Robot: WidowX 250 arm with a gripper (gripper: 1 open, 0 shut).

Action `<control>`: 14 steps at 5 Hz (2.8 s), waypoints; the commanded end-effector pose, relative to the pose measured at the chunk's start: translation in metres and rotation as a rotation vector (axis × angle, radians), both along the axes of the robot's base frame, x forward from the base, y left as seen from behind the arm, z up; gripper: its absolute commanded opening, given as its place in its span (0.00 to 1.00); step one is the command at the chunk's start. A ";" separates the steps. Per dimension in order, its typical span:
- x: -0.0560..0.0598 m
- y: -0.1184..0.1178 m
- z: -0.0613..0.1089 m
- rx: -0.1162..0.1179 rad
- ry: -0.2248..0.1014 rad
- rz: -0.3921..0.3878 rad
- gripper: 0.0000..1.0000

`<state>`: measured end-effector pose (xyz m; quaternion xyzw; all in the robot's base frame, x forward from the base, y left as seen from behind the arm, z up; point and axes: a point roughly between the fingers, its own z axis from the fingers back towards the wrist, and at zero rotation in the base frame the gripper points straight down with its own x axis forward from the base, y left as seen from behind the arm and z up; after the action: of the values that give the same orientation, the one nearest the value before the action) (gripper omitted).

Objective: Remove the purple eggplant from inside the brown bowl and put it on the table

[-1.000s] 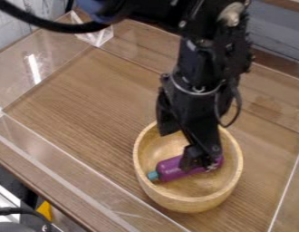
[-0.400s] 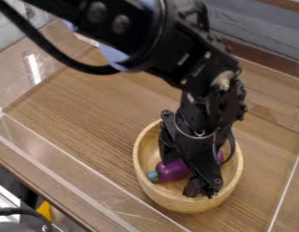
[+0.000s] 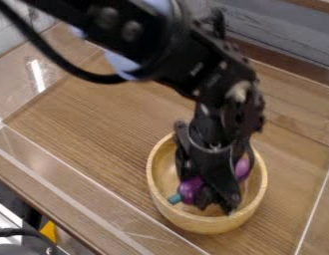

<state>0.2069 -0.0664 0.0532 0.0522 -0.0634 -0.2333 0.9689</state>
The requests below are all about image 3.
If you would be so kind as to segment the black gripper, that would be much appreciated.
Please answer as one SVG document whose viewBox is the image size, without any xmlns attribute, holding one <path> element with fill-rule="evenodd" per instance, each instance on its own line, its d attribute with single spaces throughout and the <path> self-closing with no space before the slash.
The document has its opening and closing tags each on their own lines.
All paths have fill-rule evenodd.
<svg viewBox="0 0 329 255">
<path fill-rule="evenodd" d="M 188 154 L 183 138 L 188 136 L 203 150 L 211 152 L 234 144 L 246 145 L 251 135 L 262 131 L 263 110 L 263 95 L 247 81 L 238 82 L 223 96 L 211 93 L 197 102 L 190 124 L 175 124 L 175 168 L 180 182 L 198 173 L 198 169 L 190 163 L 192 156 Z M 211 172 L 205 179 L 215 192 L 217 202 L 225 213 L 231 214 L 242 202 L 234 175 L 230 172 Z"/>
</svg>

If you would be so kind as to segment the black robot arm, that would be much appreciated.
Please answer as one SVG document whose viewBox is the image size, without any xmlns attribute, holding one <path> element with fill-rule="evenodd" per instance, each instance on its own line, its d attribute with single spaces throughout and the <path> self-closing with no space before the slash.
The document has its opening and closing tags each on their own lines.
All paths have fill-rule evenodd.
<svg viewBox="0 0 329 255">
<path fill-rule="evenodd" d="M 39 49 L 80 78 L 100 84 L 152 80 L 195 102 L 190 122 L 174 125 L 182 182 L 201 185 L 187 203 L 242 202 L 235 166 L 253 155 L 250 139 L 265 125 L 265 99 L 250 62 L 225 36 L 223 17 L 195 19 L 184 0 L 23 0 L 83 32 L 106 49 L 112 75 L 80 71 L 45 41 Z"/>
</svg>

